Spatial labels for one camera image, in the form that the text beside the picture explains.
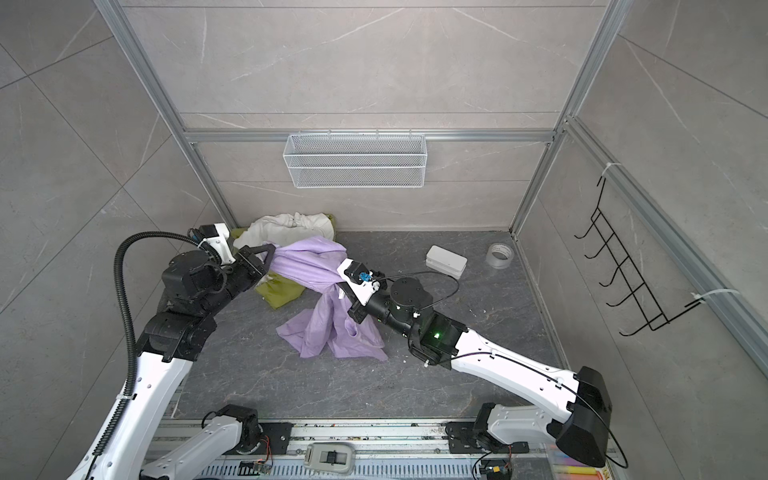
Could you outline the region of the purple cloth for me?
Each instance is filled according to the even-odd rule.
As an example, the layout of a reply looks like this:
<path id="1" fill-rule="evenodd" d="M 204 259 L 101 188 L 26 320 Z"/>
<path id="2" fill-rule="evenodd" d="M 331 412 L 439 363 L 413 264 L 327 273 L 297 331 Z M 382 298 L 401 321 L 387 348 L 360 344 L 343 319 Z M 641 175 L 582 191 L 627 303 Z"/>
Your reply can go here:
<path id="1" fill-rule="evenodd" d="M 315 236 L 278 247 L 271 271 L 317 292 L 320 298 L 276 329 L 280 338 L 302 358 L 318 356 L 325 348 L 337 359 L 373 358 L 386 361 L 382 339 L 375 322 L 368 318 L 358 324 L 348 315 L 351 301 L 338 284 L 338 267 L 347 259 L 344 246 Z"/>

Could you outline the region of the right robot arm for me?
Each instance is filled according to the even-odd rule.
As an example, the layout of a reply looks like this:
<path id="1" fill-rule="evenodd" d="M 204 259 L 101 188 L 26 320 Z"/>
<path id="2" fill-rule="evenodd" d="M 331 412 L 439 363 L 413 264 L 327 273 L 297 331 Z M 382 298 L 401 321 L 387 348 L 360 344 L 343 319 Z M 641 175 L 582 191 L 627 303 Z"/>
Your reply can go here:
<path id="1" fill-rule="evenodd" d="M 521 414 L 484 404 L 474 424 L 484 449 L 551 439 L 582 464 L 602 468 L 608 462 L 613 406 L 598 371 L 548 366 L 493 343 L 435 311 L 431 295 L 415 278 L 398 279 L 390 287 L 375 279 L 346 280 L 339 287 L 351 302 L 353 320 L 372 318 L 391 328 L 426 366 L 478 377 L 533 405 L 532 413 Z"/>

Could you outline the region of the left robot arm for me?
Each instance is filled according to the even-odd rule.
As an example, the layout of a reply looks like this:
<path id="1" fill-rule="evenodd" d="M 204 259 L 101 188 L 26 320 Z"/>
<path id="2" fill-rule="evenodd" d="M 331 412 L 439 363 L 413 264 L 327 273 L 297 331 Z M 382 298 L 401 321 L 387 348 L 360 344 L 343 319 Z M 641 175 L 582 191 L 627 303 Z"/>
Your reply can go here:
<path id="1" fill-rule="evenodd" d="M 252 289 L 275 256 L 271 244 L 243 247 L 230 264 L 207 249 L 174 257 L 162 273 L 164 307 L 135 334 L 122 282 L 120 246 L 114 274 L 128 355 L 127 378 L 74 479 L 192 479 L 224 453 L 250 454 L 266 439 L 254 409 L 226 405 L 205 418 L 200 430 L 161 459 L 145 461 L 151 441 L 177 387 L 216 330 L 216 315 Z"/>

